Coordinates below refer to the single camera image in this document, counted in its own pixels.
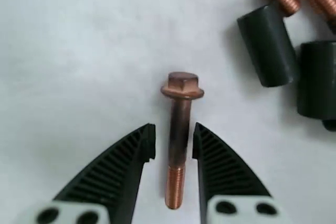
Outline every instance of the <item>hex head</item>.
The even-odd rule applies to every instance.
[[[193,73],[172,72],[161,92],[173,99],[195,100],[204,95],[198,87],[198,76]]]

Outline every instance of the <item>ribbed grip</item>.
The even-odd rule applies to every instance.
[[[155,158],[155,125],[147,124],[85,167],[55,200],[104,205],[111,223],[129,224],[137,199],[142,167]]]
[[[218,136],[197,123],[193,158],[198,160],[201,222],[206,222],[207,202],[215,195],[270,196],[246,163]]]

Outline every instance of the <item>black cylinder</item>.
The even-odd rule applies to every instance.
[[[299,79],[295,50],[275,4],[263,6],[237,21],[261,85],[278,87]]]
[[[335,120],[336,41],[302,44],[300,66],[299,114],[320,120]]]

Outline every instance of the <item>hole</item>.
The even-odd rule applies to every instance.
[[[78,219],[76,224],[96,224],[98,222],[98,214],[95,212],[85,212]]]
[[[217,203],[216,210],[217,212],[221,212],[227,215],[232,215],[237,212],[235,205],[233,205],[232,203],[228,201],[221,201]]]
[[[38,224],[49,224],[57,219],[59,211],[57,208],[48,208],[42,211],[37,217]]]
[[[276,215],[277,210],[268,203],[259,203],[257,205],[257,211],[258,213],[262,215]]]

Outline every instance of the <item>white plastic block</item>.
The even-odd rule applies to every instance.
[[[266,196],[214,196],[207,224],[292,224],[283,208]]]
[[[14,224],[110,224],[106,208],[98,204],[51,201],[25,210]]]

